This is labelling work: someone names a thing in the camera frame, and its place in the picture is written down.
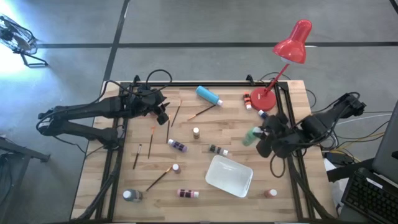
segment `gray floor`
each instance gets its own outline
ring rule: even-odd
[[[112,43],[123,0],[0,0],[0,12],[28,27],[43,44]],[[398,41],[398,14],[388,0],[194,1],[131,0],[121,41],[277,42],[300,18],[311,19],[311,42]],[[111,49],[40,49],[50,67],[29,69],[0,46],[0,134],[22,146],[52,155],[32,161],[11,223],[68,220],[83,154],[41,136],[37,114],[55,105],[87,103],[98,96]],[[389,111],[398,99],[397,47],[311,47],[304,65],[286,75],[305,80],[323,108],[348,91],[358,91],[368,111]],[[112,80],[141,78],[164,68],[175,80],[242,80],[278,71],[272,48],[119,49]],[[340,136],[364,136],[388,116],[337,127]],[[92,119],[80,121],[91,125]],[[62,136],[86,147],[82,138]],[[375,155],[379,141],[355,144],[359,159]]]

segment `black keyboard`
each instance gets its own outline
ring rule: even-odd
[[[349,178],[341,201],[370,220],[398,224],[398,189],[364,168]]]

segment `white tray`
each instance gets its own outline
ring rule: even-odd
[[[215,156],[206,174],[206,182],[237,197],[248,194],[253,170],[223,156]]]

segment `wooden table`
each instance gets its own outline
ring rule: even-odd
[[[299,121],[310,114],[307,94],[303,81],[289,81],[290,97],[295,119]],[[129,120],[123,163],[118,185],[118,196],[114,210],[114,222],[265,222],[295,221],[297,219],[292,196],[289,172],[277,179],[270,172],[270,159],[261,157],[256,144],[244,147],[241,140],[262,119],[256,110],[248,111],[243,103],[243,93],[254,87],[209,87],[224,101],[222,107],[211,110],[187,121],[193,114],[205,109],[209,102],[195,93],[194,87],[167,87],[162,93],[170,102],[167,113],[171,120],[180,99],[183,100],[174,126],[170,128],[169,138],[188,146],[182,153],[166,144],[167,124],[159,126],[154,116]],[[117,95],[119,88],[109,84],[104,97]],[[269,114],[275,114],[274,108]],[[96,118],[94,127],[112,126],[112,119]],[[150,127],[156,126],[150,159],[147,158],[150,141]],[[200,129],[200,139],[194,139],[192,129]],[[137,167],[132,169],[138,145],[142,144]],[[253,169],[254,175],[245,198],[238,198],[205,181],[205,175],[212,158],[208,152],[209,144],[226,148],[227,158]],[[90,142],[88,152],[100,146],[97,141]],[[76,194],[72,218],[78,217],[94,199],[101,184],[106,151],[97,151],[86,159]],[[310,187],[329,213],[335,214],[330,187],[319,148],[308,150],[304,157]],[[148,192],[145,189],[172,164],[179,164],[182,172],[169,172]],[[275,159],[274,170],[280,173],[282,159]],[[141,203],[126,202],[121,194],[126,189],[136,189],[144,193]],[[177,197],[177,189],[191,189],[200,192],[199,198]],[[276,189],[276,198],[265,198],[267,189]],[[306,213],[305,200],[300,193],[302,207]],[[104,212],[108,211],[107,200]]]

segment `purple paint bottle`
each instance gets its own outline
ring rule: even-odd
[[[177,141],[174,141],[173,139],[169,139],[167,144],[173,146],[174,148],[176,148],[176,149],[178,149],[179,151],[182,151],[182,152],[186,152],[187,149],[188,149],[186,146],[184,146],[183,144],[181,144],[181,143],[179,143]]]

